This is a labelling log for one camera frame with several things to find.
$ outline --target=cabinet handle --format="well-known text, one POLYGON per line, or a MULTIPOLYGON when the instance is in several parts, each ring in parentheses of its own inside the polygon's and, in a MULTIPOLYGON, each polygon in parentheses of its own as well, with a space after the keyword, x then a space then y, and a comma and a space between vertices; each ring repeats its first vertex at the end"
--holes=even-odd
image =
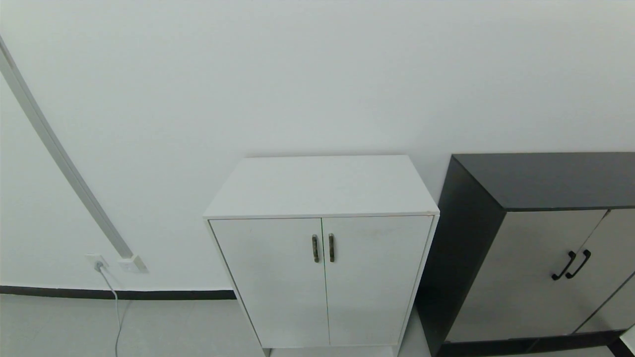
POLYGON ((578 269, 573 272, 573 274, 572 273, 567 273, 565 275, 567 279, 571 279, 572 277, 574 277, 580 271, 580 269, 582 269, 582 267, 584 267, 584 264, 587 263, 587 260, 589 260, 589 258, 591 258, 591 252, 588 249, 585 249, 584 252, 582 252, 582 254, 584 254, 584 261, 582 262, 582 264, 580 264, 578 269))
POLYGON ((313 234, 313 237, 311 237, 311 240, 313 240, 313 261, 316 263, 319 263, 318 236, 316 234, 313 234))
POLYGON ((569 264, 567 264, 566 267, 564 269, 562 269, 562 271, 560 272, 560 275, 553 274, 551 276, 551 278, 553 280, 558 280, 558 279, 562 278, 562 275, 564 275, 565 271, 567 271, 569 269, 569 267, 571 266, 571 263, 573 263, 573 260, 575 259, 575 253, 572 250, 569 251, 569 258, 571 258, 569 260, 569 264))
POLYGON ((328 255, 331 258, 331 263, 335 261, 335 243, 333 240, 335 240, 335 236, 333 233, 330 233, 328 235, 328 255))

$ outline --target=white wall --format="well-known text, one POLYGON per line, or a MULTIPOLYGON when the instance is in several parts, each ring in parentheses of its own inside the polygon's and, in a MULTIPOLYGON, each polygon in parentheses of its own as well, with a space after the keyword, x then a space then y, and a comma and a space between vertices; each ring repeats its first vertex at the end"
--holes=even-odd
POLYGON ((631 327, 624 332, 621 339, 631 352, 635 353, 635 327, 631 327))
MULTIPOLYGON (((1 6, 33 94, 151 271, 114 267, 124 288, 230 287, 200 216, 243 156, 406 153, 437 198, 452 152, 635 150, 632 2, 1 6)), ((1 283, 102 288, 82 254, 116 253, 2 91, 1 283)))

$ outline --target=black baseboard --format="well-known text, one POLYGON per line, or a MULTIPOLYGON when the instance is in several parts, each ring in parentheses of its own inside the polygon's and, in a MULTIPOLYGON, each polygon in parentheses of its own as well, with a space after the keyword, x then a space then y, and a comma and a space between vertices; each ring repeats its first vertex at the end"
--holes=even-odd
POLYGON ((635 357, 635 354, 631 352, 622 339, 616 339, 613 343, 607 346, 611 350, 615 357, 635 357))
POLYGON ((563 351, 566 349, 611 346, 618 340, 621 342, 619 337, 624 331, 625 330, 576 333, 574 335, 541 337, 539 339, 532 338, 458 343, 446 342, 441 345, 441 349, 439 350, 439 354, 437 354, 437 356, 505 356, 510 354, 541 353, 563 351))
MULTIPOLYGON (((176 290, 138 292, 116 290, 121 300, 235 300, 233 290, 176 290)), ((31 288, 27 286, 0 286, 0 294, 42 297, 67 297, 72 299, 114 300, 110 290, 31 288)))

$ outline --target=black cabinet top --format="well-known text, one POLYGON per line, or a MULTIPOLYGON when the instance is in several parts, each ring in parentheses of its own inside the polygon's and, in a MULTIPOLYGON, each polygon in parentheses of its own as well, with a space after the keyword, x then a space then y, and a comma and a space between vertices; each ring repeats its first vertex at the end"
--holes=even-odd
POLYGON ((454 154, 509 211, 635 208, 635 152, 454 154))

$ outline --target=cabinet top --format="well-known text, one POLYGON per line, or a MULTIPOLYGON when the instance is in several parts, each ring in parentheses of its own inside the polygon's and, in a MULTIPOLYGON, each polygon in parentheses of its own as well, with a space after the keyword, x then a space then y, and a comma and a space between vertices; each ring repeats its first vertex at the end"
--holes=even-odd
POLYGON ((241 160, 205 219, 438 214, 407 155, 241 160))
POLYGON ((635 208, 635 152, 456 154, 508 211, 635 208))

